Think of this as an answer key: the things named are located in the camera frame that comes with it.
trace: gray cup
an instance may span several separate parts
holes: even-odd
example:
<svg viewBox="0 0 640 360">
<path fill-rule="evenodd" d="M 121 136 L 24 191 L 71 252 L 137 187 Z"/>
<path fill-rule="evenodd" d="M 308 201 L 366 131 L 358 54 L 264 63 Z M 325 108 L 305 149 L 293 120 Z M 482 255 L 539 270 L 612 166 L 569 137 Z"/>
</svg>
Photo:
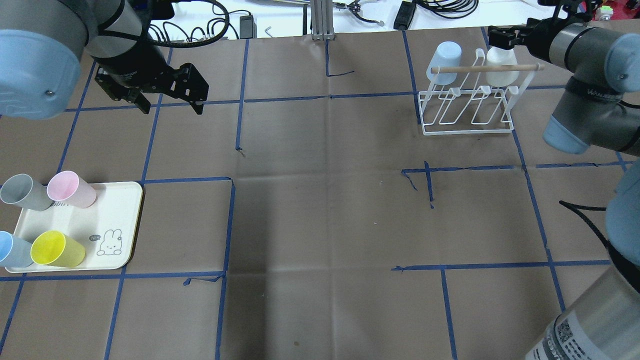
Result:
<svg viewBox="0 0 640 360">
<path fill-rule="evenodd" d="M 47 188 L 27 174 L 11 176 L 0 189 L 0 200 L 37 211 L 46 210 L 53 204 L 47 196 Z"/>
</svg>

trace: pink cup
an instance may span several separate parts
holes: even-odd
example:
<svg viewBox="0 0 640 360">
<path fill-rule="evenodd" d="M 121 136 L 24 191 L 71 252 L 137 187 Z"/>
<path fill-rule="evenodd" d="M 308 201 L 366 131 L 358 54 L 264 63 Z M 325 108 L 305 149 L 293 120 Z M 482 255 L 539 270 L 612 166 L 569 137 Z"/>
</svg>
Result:
<svg viewBox="0 0 640 360">
<path fill-rule="evenodd" d="M 53 201 L 78 208 L 88 208 L 97 196 L 95 189 L 73 171 L 57 173 L 47 185 L 47 195 Z"/>
</svg>

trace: tray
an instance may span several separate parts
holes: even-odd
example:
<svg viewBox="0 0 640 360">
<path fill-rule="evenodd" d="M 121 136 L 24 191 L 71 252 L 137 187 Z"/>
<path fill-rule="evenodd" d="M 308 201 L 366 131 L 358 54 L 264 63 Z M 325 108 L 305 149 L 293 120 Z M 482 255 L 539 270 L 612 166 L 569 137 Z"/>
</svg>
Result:
<svg viewBox="0 0 640 360">
<path fill-rule="evenodd" d="M 55 202 L 45 211 L 22 209 L 14 234 L 33 243 L 48 230 L 61 231 L 86 249 L 86 256 L 75 268 L 38 265 L 6 268 L 11 273 L 110 270 L 123 267 L 131 257 L 136 236 L 142 187 L 138 183 L 90 184 L 97 199 L 86 209 Z"/>
</svg>

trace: light blue cup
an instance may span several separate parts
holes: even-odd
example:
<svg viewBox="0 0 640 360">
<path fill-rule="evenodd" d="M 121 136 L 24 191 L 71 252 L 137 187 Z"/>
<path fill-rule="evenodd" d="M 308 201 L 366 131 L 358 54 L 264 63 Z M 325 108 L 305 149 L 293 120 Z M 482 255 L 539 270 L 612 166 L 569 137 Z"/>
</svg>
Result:
<svg viewBox="0 0 640 360">
<path fill-rule="evenodd" d="M 445 41 L 440 43 L 436 48 L 435 54 L 429 62 L 427 68 L 427 78 L 438 85 L 449 85 L 456 80 L 456 73 L 452 74 L 432 74 L 432 67 L 456 67 L 460 66 L 460 58 L 462 57 L 462 48 L 453 41 Z"/>
<path fill-rule="evenodd" d="M 0 231 L 0 266 L 26 268 L 32 263 L 31 243 Z"/>
</svg>

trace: wooden handle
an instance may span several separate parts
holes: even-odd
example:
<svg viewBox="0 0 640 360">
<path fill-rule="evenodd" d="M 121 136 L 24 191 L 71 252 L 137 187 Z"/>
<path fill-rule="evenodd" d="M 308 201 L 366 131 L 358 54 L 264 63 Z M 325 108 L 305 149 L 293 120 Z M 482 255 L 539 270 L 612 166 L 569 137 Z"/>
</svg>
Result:
<svg viewBox="0 0 640 360">
<path fill-rule="evenodd" d="M 499 65 L 499 66 L 458 66 L 458 67 L 432 67 L 432 74 L 451 74 L 461 72 L 494 72 L 494 71 L 533 71 L 544 70 L 545 64 L 535 65 Z"/>
</svg>

